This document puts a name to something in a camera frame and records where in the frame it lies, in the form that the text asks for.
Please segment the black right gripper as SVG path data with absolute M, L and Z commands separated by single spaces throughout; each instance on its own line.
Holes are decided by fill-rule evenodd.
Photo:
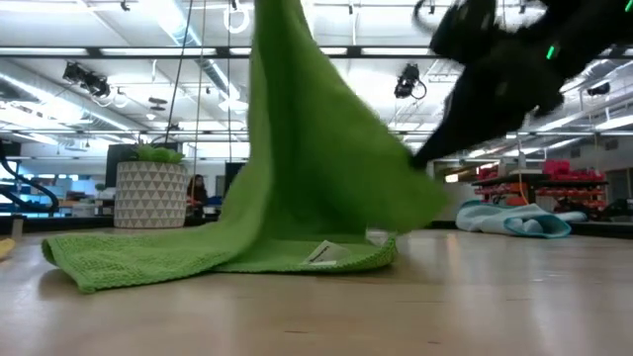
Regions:
M 468 65 L 444 102 L 442 122 L 409 165 L 434 159 L 518 130 L 528 113 L 549 114 L 564 101 L 563 79 L 542 59 L 489 56 Z

